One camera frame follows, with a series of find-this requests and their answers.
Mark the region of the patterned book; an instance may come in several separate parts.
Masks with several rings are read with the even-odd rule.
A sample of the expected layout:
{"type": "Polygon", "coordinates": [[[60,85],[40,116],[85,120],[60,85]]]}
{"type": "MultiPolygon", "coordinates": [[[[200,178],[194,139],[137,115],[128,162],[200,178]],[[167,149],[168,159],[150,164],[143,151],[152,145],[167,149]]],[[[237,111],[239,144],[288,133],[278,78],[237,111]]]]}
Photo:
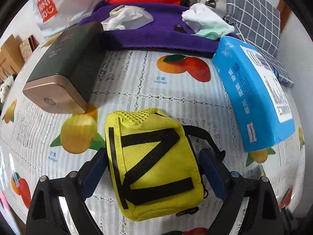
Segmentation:
{"type": "Polygon", "coordinates": [[[31,57],[37,46],[38,41],[36,41],[33,35],[28,36],[27,39],[19,44],[19,50],[24,62],[26,62],[31,57]]]}

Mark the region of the brown wooden door frame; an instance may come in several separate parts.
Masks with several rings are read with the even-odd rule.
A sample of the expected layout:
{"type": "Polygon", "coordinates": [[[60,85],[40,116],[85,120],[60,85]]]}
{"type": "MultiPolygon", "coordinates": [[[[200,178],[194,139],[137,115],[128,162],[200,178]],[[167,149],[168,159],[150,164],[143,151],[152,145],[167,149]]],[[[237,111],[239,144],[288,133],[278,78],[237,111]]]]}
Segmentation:
{"type": "Polygon", "coordinates": [[[279,1],[276,9],[280,12],[281,32],[282,32],[286,26],[286,23],[288,22],[288,19],[290,18],[292,10],[283,0],[279,1]]]}

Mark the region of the green tissue pack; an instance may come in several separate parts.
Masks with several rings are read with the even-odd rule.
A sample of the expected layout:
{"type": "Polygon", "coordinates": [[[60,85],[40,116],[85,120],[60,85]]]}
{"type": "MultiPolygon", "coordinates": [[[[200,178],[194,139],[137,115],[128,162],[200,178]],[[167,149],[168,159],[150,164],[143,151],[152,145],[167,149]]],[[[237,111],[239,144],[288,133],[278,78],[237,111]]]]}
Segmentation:
{"type": "Polygon", "coordinates": [[[120,12],[122,9],[124,9],[125,7],[126,7],[126,5],[124,5],[124,4],[119,5],[118,7],[115,7],[114,9],[112,9],[112,10],[109,12],[110,16],[119,13],[119,12],[120,12]]]}

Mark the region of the yellow pouch with black straps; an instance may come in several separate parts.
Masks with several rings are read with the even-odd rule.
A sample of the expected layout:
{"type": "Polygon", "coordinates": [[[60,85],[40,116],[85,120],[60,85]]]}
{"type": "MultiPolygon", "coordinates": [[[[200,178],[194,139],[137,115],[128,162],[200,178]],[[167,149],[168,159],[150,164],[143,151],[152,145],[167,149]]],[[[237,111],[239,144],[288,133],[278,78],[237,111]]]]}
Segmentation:
{"type": "Polygon", "coordinates": [[[157,108],[114,111],[104,131],[118,205],[132,221],[198,211],[205,186],[191,136],[207,141],[218,160],[226,155],[208,131],[181,125],[157,108]]]}

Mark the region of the white and mint glove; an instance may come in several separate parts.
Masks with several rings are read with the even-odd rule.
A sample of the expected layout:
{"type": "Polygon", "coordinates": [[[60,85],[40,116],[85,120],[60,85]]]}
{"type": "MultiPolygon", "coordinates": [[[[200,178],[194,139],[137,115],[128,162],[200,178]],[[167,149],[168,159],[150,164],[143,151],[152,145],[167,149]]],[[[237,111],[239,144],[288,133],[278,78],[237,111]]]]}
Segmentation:
{"type": "Polygon", "coordinates": [[[195,36],[218,40],[235,32],[235,27],[226,23],[219,15],[202,3],[192,5],[182,12],[182,20],[194,32],[195,36]]]}

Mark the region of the blue tissue box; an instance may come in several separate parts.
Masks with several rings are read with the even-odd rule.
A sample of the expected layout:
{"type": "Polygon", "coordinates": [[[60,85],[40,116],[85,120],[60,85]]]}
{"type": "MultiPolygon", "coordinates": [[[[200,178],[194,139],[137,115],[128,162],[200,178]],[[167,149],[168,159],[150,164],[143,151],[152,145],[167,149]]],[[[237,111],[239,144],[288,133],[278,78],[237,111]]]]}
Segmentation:
{"type": "Polygon", "coordinates": [[[267,149],[294,133],[283,89],[255,47],[223,36],[212,61],[229,95],[245,151],[267,149]]]}

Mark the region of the wooden bed headboard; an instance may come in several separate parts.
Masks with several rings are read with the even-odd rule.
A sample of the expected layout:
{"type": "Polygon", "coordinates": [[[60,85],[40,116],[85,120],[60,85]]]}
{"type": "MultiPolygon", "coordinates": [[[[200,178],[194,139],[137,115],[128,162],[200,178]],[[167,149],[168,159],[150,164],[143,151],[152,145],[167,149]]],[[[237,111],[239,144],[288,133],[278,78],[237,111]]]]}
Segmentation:
{"type": "Polygon", "coordinates": [[[19,44],[11,34],[1,45],[1,81],[5,81],[11,75],[19,74],[23,68],[24,60],[21,56],[19,44]]]}

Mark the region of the purple towel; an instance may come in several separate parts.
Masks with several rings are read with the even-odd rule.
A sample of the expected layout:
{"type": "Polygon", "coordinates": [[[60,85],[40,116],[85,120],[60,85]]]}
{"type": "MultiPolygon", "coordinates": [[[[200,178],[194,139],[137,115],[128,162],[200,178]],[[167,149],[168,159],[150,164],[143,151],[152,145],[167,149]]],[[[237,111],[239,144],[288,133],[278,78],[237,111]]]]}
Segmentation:
{"type": "Polygon", "coordinates": [[[78,24],[97,24],[99,40],[105,50],[156,49],[213,57],[219,40],[196,36],[192,29],[182,21],[181,15],[188,8],[166,3],[128,3],[128,6],[143,8],[152,15],[153,21],[138,29],[104,31],[100,22],[110,17],[110,12],[119,4],[100,1],[90,16],[78,24]]]}

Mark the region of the white Miniso plastic bag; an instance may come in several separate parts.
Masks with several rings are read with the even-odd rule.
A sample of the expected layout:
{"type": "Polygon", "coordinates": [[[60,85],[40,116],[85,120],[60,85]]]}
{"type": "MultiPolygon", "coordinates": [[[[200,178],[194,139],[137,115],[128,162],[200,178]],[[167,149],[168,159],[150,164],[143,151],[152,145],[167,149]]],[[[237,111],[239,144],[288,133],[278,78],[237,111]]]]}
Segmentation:
{"type": "Polygon", "coordinates": [[[36,24],[44,38],[78,24],[102,0],[32,0],[36,24]]]}

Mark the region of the colourful bedding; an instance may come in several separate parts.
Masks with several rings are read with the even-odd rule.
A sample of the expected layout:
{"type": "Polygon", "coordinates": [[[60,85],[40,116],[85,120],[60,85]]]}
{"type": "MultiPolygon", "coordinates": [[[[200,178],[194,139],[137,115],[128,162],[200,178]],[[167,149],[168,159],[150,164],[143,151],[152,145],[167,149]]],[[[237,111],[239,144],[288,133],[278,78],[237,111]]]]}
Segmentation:
{"type": "Polygon", "coordinates": [[[1,85],[1,90],[0,90],[1,110],[3,109],[3,105],[7,99],[8,93],[10,92],[10,89],[13,86],[13,84],[14,84],[14,76],[11,75],[1,85]]]}

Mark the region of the clear fruit-print pouch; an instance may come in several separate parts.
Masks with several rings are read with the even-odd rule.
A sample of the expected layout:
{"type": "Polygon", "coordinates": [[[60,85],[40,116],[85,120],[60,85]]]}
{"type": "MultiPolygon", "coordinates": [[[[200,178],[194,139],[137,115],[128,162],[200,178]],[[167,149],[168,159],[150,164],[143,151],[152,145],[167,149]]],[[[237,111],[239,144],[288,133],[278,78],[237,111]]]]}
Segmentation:
{"type": "Polygon", "coordinates": [[[101,21],[104,31],[135,30],[154,21],[144,8],[126,5],[119,13],[101,21]]]}

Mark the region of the grey checked cushion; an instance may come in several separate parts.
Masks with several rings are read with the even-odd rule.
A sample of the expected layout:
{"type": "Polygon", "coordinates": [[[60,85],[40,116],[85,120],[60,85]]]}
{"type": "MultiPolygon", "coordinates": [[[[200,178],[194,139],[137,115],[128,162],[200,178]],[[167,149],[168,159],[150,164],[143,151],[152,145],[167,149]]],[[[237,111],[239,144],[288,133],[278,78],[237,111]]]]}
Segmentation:
{"type": "Polygon", "coordinates": [[[282,85],[294,86],[277,59],[281,19],[275,7],[266,0],[227,0],[224,19],[242,41],[257,48],[282,85]]]}

